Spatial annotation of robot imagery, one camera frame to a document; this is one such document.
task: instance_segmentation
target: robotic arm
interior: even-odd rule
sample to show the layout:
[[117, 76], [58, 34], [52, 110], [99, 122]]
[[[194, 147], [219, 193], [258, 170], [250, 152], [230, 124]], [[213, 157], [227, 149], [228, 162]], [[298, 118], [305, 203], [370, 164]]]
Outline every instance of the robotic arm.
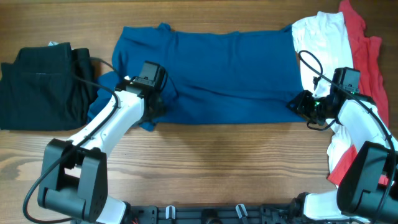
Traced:
[[[165, 70], [160, 65], [146, 62], [139, 77], [124, 80], [115, 89], [119, 104], [115, 114], [89, 141], [85, 137], [113, 110], [112, 97], [102, 112], [79, 133], [67, 141], [53, 139], [46, 147], [42, 173], [65, 154], [63, 160], [41, 182], [37, 201], [43, 208], [68, 215], [87, 223], [141, 224], [230, 224], [230, 223], [328, 223], [327, 219], [347, 217], [372, 218], [386, 187], [378, 180], [390, 174], [392, 164], [388, 141], [357, 101], [347, 98], [339, 88], [331, 88], [325, 98], [313, 98], [304, 91], [288, 104], [288, 108], [302, 115], [307, 125], [323, 125], [327, 118], [346, 126], [357, 149], [361, 149], [346, 174], [338, 191], [326, 194], [302, 193], [291, 204], [245, 207], [167, 208], [132, 207], [108, 195], [106, 160], [113, 147], [134, 124], [150, 121], [165, 110], [160, 99]], [[333, 82], [344, 90], [358, 93], [359, 72], [349, 68], [336, 69]], [[370, 108], [376, 107], [367, 96], [357, 95]], [[65, 173], [65, 169], [81, 167], [80, 178]], [[394, 185], [380, 209], [382, 222], [398, 221], [397, 186]]]

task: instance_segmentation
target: red towel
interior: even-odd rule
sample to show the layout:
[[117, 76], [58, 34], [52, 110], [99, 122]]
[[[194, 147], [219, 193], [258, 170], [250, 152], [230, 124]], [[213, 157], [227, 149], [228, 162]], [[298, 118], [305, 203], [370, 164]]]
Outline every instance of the red towel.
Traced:
[[[380, 37], [365, 37], [365, 21], [351, 7], [349, 0], [340, 2], [339, 12], [343, 12], [346, 28], [348, 32], [349, 44], [353, 54], [354, 68], [361, 71], [359, 80], [359, 91], [362, 94], [371, 96], [376, 102], [377, 112], [384, 124], [388, 127], [388, 100], [383, 87], [383, 77], [377, 64], [381, 46]], [[357, 155], [354, 146], [351, 146], [341, 157], [328, 180], [339, 185], [350, 165]], [[385, 177], [381, 178], [380, 183], [385, 184]]]

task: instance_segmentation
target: blue cloth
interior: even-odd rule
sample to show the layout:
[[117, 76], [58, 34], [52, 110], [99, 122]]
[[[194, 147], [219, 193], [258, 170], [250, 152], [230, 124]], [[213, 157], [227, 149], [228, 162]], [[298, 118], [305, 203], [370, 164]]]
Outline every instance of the blue cloth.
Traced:
[[[303, 121], [286, 108], [303, 91], [291, 26], [221, 35], [173, 32], [168, 24], [125, 27], [112, 57], [120, 77], [110, 72], [99, 77], [98, 83], [113, 89], [126, 75], [139, 75], [146, 60], [169, 73], [162, 92], [167, 114], [155, 123]], [[110, 98], [99, 90], [89, 117], [97, 115]], [[148, 123], [142, 127], [154, 128]]]

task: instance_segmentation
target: folded black cloth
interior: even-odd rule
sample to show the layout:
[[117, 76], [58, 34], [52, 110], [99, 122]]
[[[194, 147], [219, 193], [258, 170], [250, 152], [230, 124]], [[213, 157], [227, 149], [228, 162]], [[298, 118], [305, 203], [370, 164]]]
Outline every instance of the folded black cloth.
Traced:
[[[2, 63], [0, 129], [70, 130], [83, 126], [96, 90], [71, 75], [73, 61], [90, 57], [70, 43], [20, 49], [13, 64]], [[89, 60], [75, 63], [80, 78], [94, 81]]]

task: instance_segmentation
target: wooden surface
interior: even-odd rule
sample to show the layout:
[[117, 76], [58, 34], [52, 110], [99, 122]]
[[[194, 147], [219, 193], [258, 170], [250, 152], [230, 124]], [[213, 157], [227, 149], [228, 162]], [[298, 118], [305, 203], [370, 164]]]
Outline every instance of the wooden surface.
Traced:
[[[75, 2], [0, 4], [0, 62], [13, 62], [20, 48], [50, 40], [88, 47], [92, 56], [110, 62], [123, 26], [168, 22], [186, 32], [269, 30], [338, 9], [338, 1], [317, 0]], [[379, 64], [397, 135], [398, 3], [356, 0], [353, 6], [368, 34], [383, 38]], [[22, 201], [40, 174], [44, 147], [75, 132], [0, 131], [0, 223], [26, 222]], [[326, 180], [330, 137], [330, 131], [311, 131], [303, 123], [132, 129], [109, 158], [109, 193], [133, 205], [289, 202], [304, 191], [334, 189]], [[36, 194], [29, 209], [41, 219], [60, 216], [38, 208]]]

